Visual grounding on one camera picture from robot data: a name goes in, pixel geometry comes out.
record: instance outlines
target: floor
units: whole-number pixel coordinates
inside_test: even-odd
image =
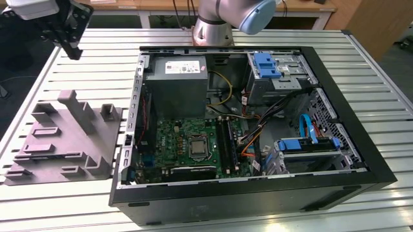
[[[159,27],[173,28],[172,18],[171,19],[160,19],[153,18],[152,24],[156,24]],[[131,20],[125,20],[128,22],[128,28],[139,28],[140,25],[139,20],[131,23]],[[181,18],[183,26],[187,26],[187,18]],[[124,20],[121,18],[116,18],[107,23],[101,23],[101,18],[96,16],[95,20],[89,23],[91,28],[124,28],[124,26],[119,27]],[[2,137],[8,125],[13,119],[13,116],[20,108],[20,105],[24,101],[26,93],[34,83],[36,77],[42,69],[46,58],[52,52],[53,45],[48,42],[42,42],[40,39],[32,39],[25,41],[24,44],[28,47],[28,51],[33,57],[33,63],[26,68],[20,68],[18,70],[10,70],[8,65],[1,64],[0,62],[0,84],[9,91],[10,96],[8,99],[0,98],[0,138]],[[18,60],[20,65],[24,66],[25,61],[22,59]],[[406,94],[407,98],[413,101],[413,52],[403,51],[394,45],[386,55],[383,56],[379,65],[389,77],[393,79],[395,84],[398,85],[402,92]]]

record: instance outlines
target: motherboard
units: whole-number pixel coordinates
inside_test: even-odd
[[[224,123],[228,123],[226,131],[220,129]],[[159,120],[155,154],[141,157],[144,169],[137,174],[144,180],[139,182],[164,182],[172,172],[175,175],[169,181],[188,180],[191,175],[193,179],[250,176],[247,160],[240,161],[235,157],[236,153],[231,156],[226,152],[226,147],[235,144],[240,135],[238,119]],[[177,172],[183,173],[183,179],[176,179]]]

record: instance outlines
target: cpu socket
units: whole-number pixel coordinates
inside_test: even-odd
[[[207,138],[189,137],[188,139],[188,157],[195,161],[203,161],[207,158]]]

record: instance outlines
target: table leg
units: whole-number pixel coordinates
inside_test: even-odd
[[[331,16],[331,12],[320,12],[319,13],[319,16],[318,16],[315,23],[314,23],[314,26],[312,26],[312,30],[323,30],[330,16]]]
[[[149,12],[139,11],[139,18],[140,18],[141,28],[144,29],[149,28]]]

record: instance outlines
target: wooden table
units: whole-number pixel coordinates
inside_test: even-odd
[[[140,17],[141,28],[149,28],[151,15],[175,15],[172,0],[117,0],[116,3],[91,4],[91,0],[76,0],[91,5],[96,15],[136,15]],[[187,1],[175,0],[179,15],[187,15]],[[193,7],[197,9],[199,0],[193,0]],[[335,5],[327,0],[322,4],[312,0],[286,0],[288,17],[316,18],[312,29],[323,29],[331,13],[336,10]],[[283,14],[283,4],[274,10],[274,16]]]

